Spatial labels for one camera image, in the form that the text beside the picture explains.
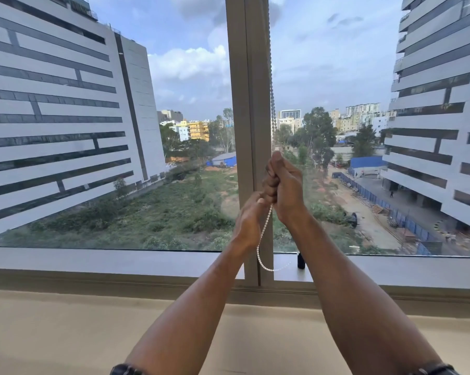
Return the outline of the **person's right hand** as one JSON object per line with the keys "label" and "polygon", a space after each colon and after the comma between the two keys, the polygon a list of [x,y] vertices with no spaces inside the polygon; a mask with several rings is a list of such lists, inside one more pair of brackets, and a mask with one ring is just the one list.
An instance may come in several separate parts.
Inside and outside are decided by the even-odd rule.
{"label": "person's right hand", "polygon": [[304,219],[308,211],[304,202],[301,170],[285,160],[286,170],[272,172],[270,158],[265,168],[267,174],[263,180],[262,193],[268,204],[275,208],[278,219],[291,229]]}

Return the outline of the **person's left hand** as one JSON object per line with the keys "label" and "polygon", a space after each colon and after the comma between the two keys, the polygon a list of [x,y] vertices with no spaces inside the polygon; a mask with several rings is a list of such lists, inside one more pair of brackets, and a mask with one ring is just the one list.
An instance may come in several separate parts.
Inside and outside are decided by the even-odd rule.
{"label": "person's left hand", "polygon": [[269,214],[267,207],[251,207],[251,197],[241,207],[233,230],[232,242],[243,253],[256,250]]}

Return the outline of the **person's left forearm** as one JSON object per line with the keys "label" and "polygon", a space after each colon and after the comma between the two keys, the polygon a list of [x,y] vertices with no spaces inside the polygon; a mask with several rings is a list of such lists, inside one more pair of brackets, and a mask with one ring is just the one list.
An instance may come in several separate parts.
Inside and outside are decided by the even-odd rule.
{"label": "person's left forearm", "polygon": [[209,268],[152,323],[127,356],[148,375],[199,375],[247,254],[232,240]]}

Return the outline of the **person's right forearm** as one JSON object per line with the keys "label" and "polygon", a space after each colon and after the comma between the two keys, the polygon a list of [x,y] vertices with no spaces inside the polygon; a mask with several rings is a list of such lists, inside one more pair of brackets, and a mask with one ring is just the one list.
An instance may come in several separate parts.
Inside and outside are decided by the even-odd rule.
{"label": "person's right forearm", "polygon": [[444,362],[401,308],[334,244],[308,212],[288,229],[352,375],[409,375]]}

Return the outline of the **blue roofed shed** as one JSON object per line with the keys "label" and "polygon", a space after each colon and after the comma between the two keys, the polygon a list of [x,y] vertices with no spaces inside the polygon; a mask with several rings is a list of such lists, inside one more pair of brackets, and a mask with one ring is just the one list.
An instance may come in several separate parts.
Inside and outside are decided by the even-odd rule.
{"label": "blue roofed shed", "polygon": [[235,151],[220,154],[217,157],[213,157],[213,159],[210,161],[210,165],[219,168],[235,167],[237,165],[237,154]]}

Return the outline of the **yellow apartment building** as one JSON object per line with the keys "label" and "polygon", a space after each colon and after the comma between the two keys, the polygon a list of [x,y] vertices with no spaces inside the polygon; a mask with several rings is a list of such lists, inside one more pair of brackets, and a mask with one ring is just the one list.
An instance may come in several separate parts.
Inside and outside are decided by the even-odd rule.
{"label": "yellow apartment building", "polygon": [[209,142],[210,121],[188,121],[188,139]]}

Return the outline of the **blue site fence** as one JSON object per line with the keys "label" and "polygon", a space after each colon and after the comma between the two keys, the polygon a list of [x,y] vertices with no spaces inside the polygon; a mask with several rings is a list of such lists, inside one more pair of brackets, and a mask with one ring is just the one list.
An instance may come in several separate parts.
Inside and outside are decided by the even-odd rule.
{"label": "blue site fence", "polygon": [[377,225],[397,241],[396,247],[388,248],[375,239],[375,246],[381,252],[420,257],[442,256],[443,244],[413,221],[409,213],[405,214],[394,208],[388,201],[365,189],[344,172],[333,172],[332,178],[348,188],[355,200],[369,208]]}

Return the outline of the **white striped office building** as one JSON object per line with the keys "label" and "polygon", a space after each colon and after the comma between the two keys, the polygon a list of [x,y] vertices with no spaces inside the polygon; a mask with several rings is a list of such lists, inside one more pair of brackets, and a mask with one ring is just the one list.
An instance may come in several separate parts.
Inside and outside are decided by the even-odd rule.
{"label": "white striped office building", "polygon": [[0,234],[165,172],[146,48],[88,0],[0,0]]}
{"label": "white striped office building", "polygon": [[470,0],[403,0],[384,177],[470,229]]}

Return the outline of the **black wristband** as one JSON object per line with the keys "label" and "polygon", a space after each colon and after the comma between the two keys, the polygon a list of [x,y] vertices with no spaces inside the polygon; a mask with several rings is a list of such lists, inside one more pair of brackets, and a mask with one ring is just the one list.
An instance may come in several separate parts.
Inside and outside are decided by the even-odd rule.
{"label": "black wristband", "polygon": [[129,364],[118,364],[112,368],[109,375],[148,375],[141,369]]}
{"label": "black wristband", "polygon": [[455,368],[444,362],[432,362],[419,367],[409,375],[460,375]]}

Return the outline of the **beige window sill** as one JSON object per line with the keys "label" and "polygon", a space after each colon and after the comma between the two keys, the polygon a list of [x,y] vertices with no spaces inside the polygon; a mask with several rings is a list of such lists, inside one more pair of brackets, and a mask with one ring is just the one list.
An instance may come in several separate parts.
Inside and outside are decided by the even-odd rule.
{"label": "beige window sill", "polygon": [[[384,287],[470,375],[470,290]],[[312,290],[234,290],[200,375],[350,375]],[[0,290],[0,375],[108,375],[171,304]]]}

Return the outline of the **grey window frame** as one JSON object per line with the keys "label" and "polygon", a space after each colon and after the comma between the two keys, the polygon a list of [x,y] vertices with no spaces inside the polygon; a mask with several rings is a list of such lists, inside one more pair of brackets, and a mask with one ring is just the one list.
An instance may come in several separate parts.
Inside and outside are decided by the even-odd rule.
{"label": "grey window frame", "polygon": [[[261,188],[270,157],[269,2],[226,0],[236,138],[247,138],[239,170],[240,202]],[[319,309],[308,270],[294,254],[273,252],[271,227],[263,263],[290,266],[271,274],[255,253],[244,261],[232,304]],[[172,300],[213,264],[217,252],[0,247],[0,291]],[[408,315],[470,318],[470,258],[354,255]]]}

